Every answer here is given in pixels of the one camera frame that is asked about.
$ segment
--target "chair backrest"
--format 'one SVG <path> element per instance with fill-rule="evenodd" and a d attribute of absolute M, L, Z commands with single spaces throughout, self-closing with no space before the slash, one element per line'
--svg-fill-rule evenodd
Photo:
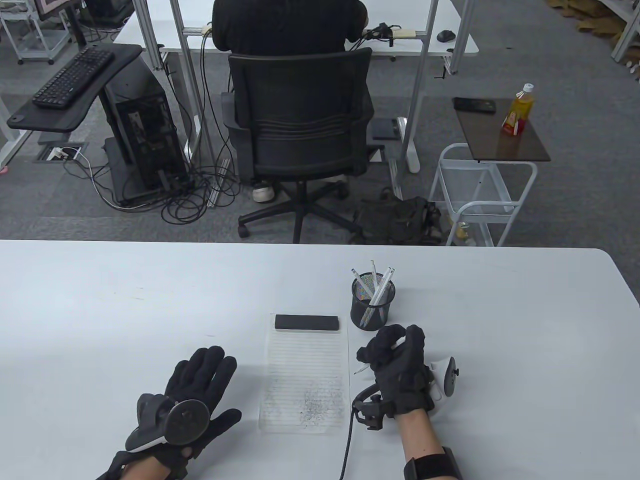
<path fill-rule="evenodd" d="M 251 132 L 258 176 L 302 180 L 366 170 L 370 60 L 369 48 L 229 56 L 236 122 Z"/>

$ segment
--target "computer mouse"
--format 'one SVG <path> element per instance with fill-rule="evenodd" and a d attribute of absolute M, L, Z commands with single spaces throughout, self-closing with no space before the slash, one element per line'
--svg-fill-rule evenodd
<path fill-rule="evenodd" d="M 450 42 L 451 40 L 455 40 L 456 39 L 456 34 L 453 33 L 451 30 L 443 30 L 438 34 L 438 36 L 436 38 L 438 39 L 438 41 L 440 43 L 446 44 L 447 42 Z"/>

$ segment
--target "black keyboard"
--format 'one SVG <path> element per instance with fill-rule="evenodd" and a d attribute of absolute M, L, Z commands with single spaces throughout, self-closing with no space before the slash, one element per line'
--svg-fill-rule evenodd
<path fill-rule="evenodd" d="M 99 45 L 85 47 L 33 96 L 41 108 L 65 109 L 91 85 L 115 55 Z"/>

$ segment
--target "sneaker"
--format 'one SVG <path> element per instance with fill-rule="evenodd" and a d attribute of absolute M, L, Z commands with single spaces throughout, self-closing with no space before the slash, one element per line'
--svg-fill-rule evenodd
<path fill-rule="evenodd" d="M 260 182 L 253 186 L 253 201 L 259 204 L 272 201 L 276 197 L 273 186 L 269 182 Z"/>

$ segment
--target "black glove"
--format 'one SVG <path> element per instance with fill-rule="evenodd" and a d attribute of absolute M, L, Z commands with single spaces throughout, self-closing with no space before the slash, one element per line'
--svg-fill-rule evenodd
<path fill-rule="evenodd" d="M 207 405 L 210 412 L 220 403 L 227 385 L 236 371 L 236 359 L 225 357 L 221 347 L 200 348 L 190 360 L 183 360 L 175 366 L 173 375 L 167 383 L 164 394 L 174 402 L 199 400 Z M 122 467 L 134 461 L 154 456 L 171 469 L 169 479 L 182 479 L 186 476 L 186 466 L 191 458 L 196 458 L 202 450 L 217 436 L 222 435 L 240 421 L 242 413 L 235 408 L 223 412 L 211 420 L 205 432 L 188 445 L 160 444 L 137 453 L 118 452 L 107 472 L 99 480 L 115 480 L 122 475 Z M 187 456 L 184 451 L 191 448 Z"/>
<path fill-rule="evenodd" d="M 401 337 L 404 343 L 393 349 Z M 424 365 L 424 332 L 420 327 L 384 326 L 356 357 L 371 366 L 382 398 L 395 406 L 394 415 L 433 409 L 429 395 L 433 373 Z"/>

